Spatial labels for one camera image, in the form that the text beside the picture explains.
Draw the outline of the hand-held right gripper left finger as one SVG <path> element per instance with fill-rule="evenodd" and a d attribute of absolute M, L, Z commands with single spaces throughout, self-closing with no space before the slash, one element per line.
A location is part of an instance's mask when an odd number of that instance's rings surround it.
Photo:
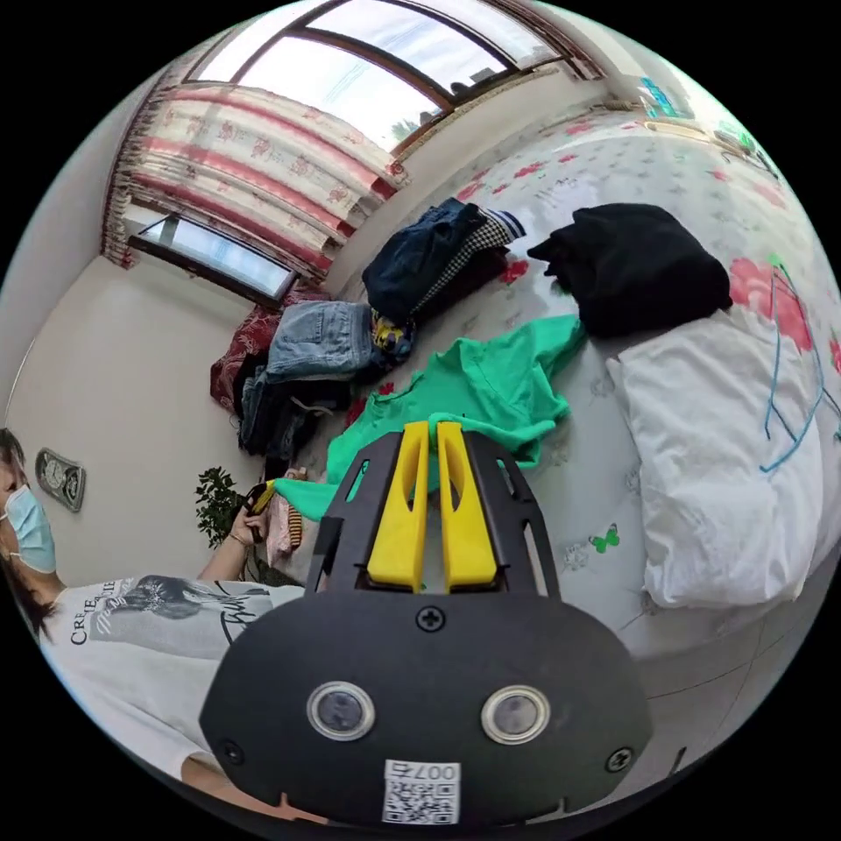
<path fill-rule="evenodd" d="M 372 584 L 421 590 L 428 508 L 429 432 L 405 425 L 366 571 Z"/>

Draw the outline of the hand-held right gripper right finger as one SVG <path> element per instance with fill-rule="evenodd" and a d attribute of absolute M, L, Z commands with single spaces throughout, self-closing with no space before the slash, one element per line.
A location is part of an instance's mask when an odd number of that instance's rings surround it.
<path fill-rule="evenodd" d="M 445 589 L 489 588 L 495 583 L 497 561 L 463 428 L 454 421 L 441 422 L 436 440 Z"/>

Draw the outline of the person's left hand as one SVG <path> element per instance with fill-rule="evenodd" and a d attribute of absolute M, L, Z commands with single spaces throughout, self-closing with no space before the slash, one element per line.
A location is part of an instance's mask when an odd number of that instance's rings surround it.
<path fill-rule="evenodd" d="M 235 516 L 227 540 L 236 541 L 245 547 L 258 545 L 262 540 L 262 519 L 247 506 L 239 509 Z"/>

